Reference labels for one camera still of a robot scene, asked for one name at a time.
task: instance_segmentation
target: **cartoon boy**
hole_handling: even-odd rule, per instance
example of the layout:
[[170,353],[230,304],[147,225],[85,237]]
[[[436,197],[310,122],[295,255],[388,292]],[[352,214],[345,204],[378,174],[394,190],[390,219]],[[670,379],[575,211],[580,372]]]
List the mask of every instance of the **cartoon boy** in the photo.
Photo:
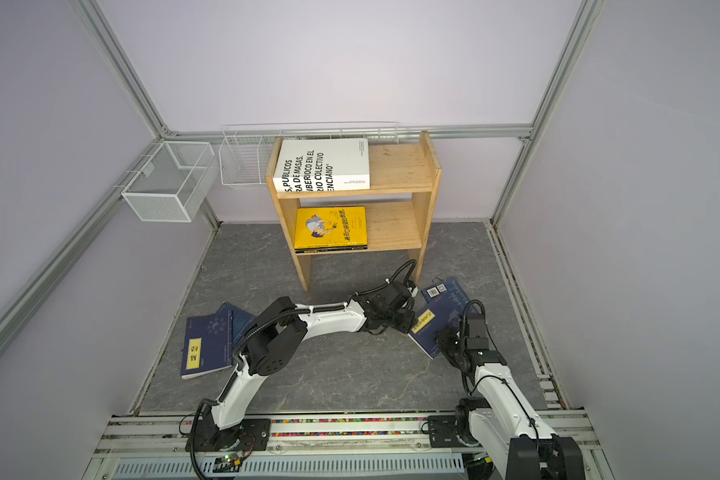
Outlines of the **cartoon boy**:
[[331,225],[330,222],[323,220],[315,214],[307,220],[307,228],[312,232],[312,236],[324,236],[333,232],[336,224]]

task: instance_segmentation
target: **book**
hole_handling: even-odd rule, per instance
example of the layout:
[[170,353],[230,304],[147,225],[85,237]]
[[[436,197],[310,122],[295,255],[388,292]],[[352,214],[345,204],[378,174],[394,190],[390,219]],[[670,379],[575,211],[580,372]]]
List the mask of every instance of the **book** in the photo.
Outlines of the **book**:
[[440,283],[435,283],[434,285],[423,289],[422,295],[427,303],[432,302],[432,299],[439,296],[450,297],[453,302],[459,305],[459,314],[464,312],[464,307],[467,305],[467,302],[469,302],[469,297],[464,292],[464,289],[461,288],[461,285],[459,285],[455,276],[450,276],[447,279],[442,280]]
[[368,248],[365,207],[299,208],[293,248],[298,254]]
[[434,336],[447,326],[458,328],[460,314],[459,305],[450,296],[438,296],[417,312],[416,323],[408,336],[433,359],[440,353],[440,346]]
[[181,378],[191,379],[234,365],[232,351],[255,319],[227,302],[211,315],[186,319]]
[[278,192],[371,188],[368,140],[283,140],[272,181]]

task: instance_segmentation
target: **wooden shelf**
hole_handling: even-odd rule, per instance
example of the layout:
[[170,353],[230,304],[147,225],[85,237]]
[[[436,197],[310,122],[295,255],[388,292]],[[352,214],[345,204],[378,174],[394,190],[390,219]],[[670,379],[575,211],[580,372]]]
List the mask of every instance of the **wooden shelf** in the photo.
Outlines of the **wooden shelf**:
[[347,195],[412,194],[429,192],[434,186],[434,171],[428,166],[419,144],[370,145],[368,163],[371,188],[325,192],[277,192],[278,198],[345,197]]
[[[312,257],[326,254],[407,250],[418,262],[413,274],[415,282],[422,276],[424,251],[432,225],[434,204],[438,198],[442,168],[434,151],[429,133],[423,131],[417,144],[371,145],[368,162],[371,188],[366,190],[335,190],[328,192],[278,192],[272,176],[280,155],[282,137],[272,146],[266,170],[266,182],[275,210],[280,218],[298,278],[304,290],[309,290],[309,269]],[[302,198],[345,197],[355,195],[411,194],[410,201],[365,204],[365,223],[368,226],[368,248],[339,252],[297,254],[293,249],[296,213]]]
[[366,250],[297,255],[354,254],[422,248],[422,234],[416,225],[413,202],[382,202],[363,206],[365,207],[365,223],[368,225],[368,248]]

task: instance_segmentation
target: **thick white book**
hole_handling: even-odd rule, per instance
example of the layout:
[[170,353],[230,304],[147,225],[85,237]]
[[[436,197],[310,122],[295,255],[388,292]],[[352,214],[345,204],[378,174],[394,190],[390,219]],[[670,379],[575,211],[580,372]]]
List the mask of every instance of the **thick white book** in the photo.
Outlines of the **thick white book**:
[[272,180],[278,192],[366,190],[368,140],[283,140]]

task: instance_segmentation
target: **blue book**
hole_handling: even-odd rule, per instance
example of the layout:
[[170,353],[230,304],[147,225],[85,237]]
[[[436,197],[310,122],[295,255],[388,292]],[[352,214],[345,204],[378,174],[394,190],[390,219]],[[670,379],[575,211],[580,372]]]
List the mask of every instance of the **blue book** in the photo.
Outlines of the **blue book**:
[[416,314],[416,323],[411,328],[410,336],[433,359],[440,353],[440,347],[434,336],[446,326],[458,328],[458,316],[461,307],[453,302],[450,296],[439,295]]
[[437,299],[442,296],[449,297],[454,303],[459,305],[460,315],[464,311],[464,307],[467,305],[467,302],[469,302],[469,297],[461,288],[461,285],[458,284],[458,280],[456,280],[455,276],[450,276],[440,283],[435,283],[429,288],[425,288],[422,291],[422,295],[427,303],[430,303],[433,299]]
[[227,302],[211,315],[186,319],[181,378],[191,379],[234,365],[232,351],[254,315]]

